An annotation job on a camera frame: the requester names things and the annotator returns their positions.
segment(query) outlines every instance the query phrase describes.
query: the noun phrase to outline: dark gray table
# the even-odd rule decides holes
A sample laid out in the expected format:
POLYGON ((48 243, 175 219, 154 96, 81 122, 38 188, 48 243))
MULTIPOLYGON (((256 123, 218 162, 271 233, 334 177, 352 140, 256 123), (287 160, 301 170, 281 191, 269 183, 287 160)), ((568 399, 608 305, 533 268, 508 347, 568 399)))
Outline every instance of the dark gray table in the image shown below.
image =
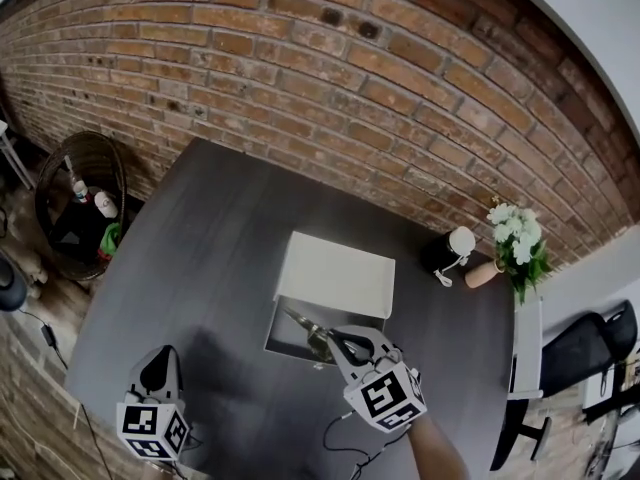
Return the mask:
MULTIPOLYGON (((293 230, 395 258, 385 333, 423 375, 428 409, 485 478, 507 399, 513 296, 505 279, 444 288, 419 266, 433 234, 303 176, 195 140, 129 230, 95 296, 66 388, 115 424, 130 368, 151 349, 181 357, 186 416, 204 441, 183 462, 216 480, 348 479, 359 458, 322 448, 349 407, 337 368, 265 352, 272 296, 293 230)), ((352 417, 333 446, 374 452, 389 439, 352 417)), ((417 478, 406 438, 363 480, 417 478)))

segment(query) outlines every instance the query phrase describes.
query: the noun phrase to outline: wicker basket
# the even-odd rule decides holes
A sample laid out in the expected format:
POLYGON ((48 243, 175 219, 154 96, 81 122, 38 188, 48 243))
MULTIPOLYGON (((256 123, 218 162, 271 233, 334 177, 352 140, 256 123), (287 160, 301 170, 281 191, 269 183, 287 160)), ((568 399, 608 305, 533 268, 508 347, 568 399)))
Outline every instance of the wicker basket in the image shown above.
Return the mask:
MULTIPOLYGON (((71 159, 74 172, 87 186, 97 186, 115 195, 121 235, 124 234, 127 179, 120 155, 111 140, 99 133, 88 131, 65 139, 49 156, 40 172, 35 192, 35 206, 36 216, 45 236, 48 238, 53 229, 49 214, 51 186, 58 169, 64 166, 66 155, 71 159)), ((53 251, 53 258, 60 273, 74 281, 93 279, 104 273, 109 265, 108 261, 102 259, 96 259, 94 264, 84 264, 57 251, 53 251)))

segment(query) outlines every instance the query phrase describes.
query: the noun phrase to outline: chair leg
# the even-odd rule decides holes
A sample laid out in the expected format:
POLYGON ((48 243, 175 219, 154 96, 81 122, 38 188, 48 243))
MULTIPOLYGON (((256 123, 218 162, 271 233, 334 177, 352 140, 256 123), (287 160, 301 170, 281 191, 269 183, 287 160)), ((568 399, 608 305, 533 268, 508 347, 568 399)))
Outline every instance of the chair leg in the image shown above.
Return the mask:
POLYGON ((525 437, 536 441, 536 447, 531 454, 531 460, 538 460, 540 454, 544 450, 549 433, 551 432, 551 418, 546 417, 541 428, 530 427, 529 425, 520 425, 519 433, 525 437))

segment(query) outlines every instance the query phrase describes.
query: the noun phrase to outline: brick wall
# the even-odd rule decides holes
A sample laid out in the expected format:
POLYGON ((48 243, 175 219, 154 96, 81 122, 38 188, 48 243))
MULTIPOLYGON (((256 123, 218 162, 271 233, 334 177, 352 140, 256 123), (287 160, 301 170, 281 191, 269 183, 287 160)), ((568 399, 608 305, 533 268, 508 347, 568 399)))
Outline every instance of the brick wall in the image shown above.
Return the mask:
POLYGON ((493 196, 531 205, 556 266, 640 216, 633 136, 527 0, 10 0, 0 75, 26 136, 113 137, 142 197, 203 137, 484 251, 493 196))

